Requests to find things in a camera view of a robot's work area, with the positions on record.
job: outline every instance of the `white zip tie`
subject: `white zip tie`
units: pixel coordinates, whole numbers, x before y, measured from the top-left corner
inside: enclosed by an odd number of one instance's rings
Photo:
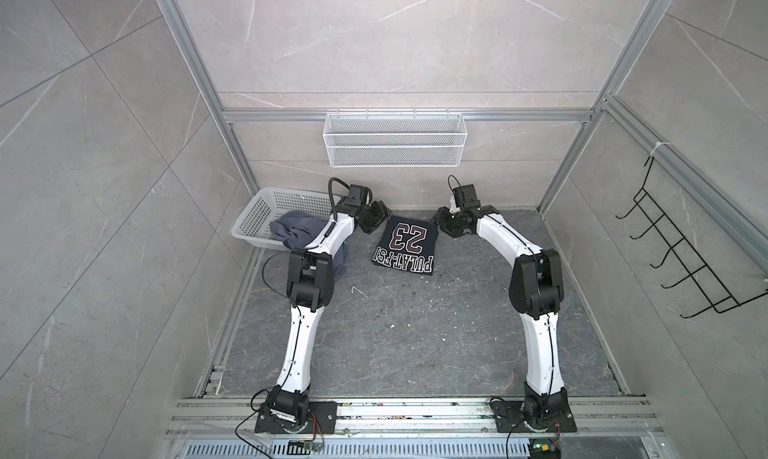
[[[662,141],[656,141],[656,145],[654,146],[654,148],[652,150],[650,150],[650,156],[653,156],[654,153],[656,152],[656,149],[658,149],[659,146],[662,145],[662,144],[671,145],[672,143],[665,143],[665,142],[662,142]]]

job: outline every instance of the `crumpled garment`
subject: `crumpled garment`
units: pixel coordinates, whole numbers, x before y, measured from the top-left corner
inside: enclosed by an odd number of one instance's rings
[[[325,228],[326,222],[302,211],[289,211],[270,223],[275,239],[283,241],[288,249],[302,249]],[[350,247],[346,241],[333,255],[333,277],[339,279],[346,272],[346,258]]]

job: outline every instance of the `black t-shirt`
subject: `black t-shirt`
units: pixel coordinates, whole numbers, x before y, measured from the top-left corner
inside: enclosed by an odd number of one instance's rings
[[[433,224],[392,216],[372,260],[385,267],[432,275],[437,234]]]

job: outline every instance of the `wire basket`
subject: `wire basket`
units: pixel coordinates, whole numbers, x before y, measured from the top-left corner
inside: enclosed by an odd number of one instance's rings
[[[329,114],[331,167],[458,166],[467,128],[458,113]]]
[[[333,196],[333,200],[338,203],[339,196]],[[328,193],[263,187],[245,206],[230,232],[255,247],[286,250],[283,242],[272,236],[270,223],[289,211],[302,211],[328,220],[331,215]]]

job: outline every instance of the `marble floor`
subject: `marble floor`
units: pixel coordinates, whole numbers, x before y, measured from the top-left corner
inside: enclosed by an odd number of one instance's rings
[[[432,211],[402,211],[427,219]],[[531,241],[553,247],[531,210],[504,217]],[[316,395],[522,395],[523,328],[508,299],[509,264],[476,235],[440,233],[435,273],[374,265],[383,226],[348,239],[347,273],[318,328],[312,353]],[[287,256],[269,263],[267,281],[285,286]],[[619,395],[588,317],[568,280],[558,321],[558,348],[568,394]],[[259,276],[230,352],[222,393],[250,395],[274,385],[290,330],[288,302]]]

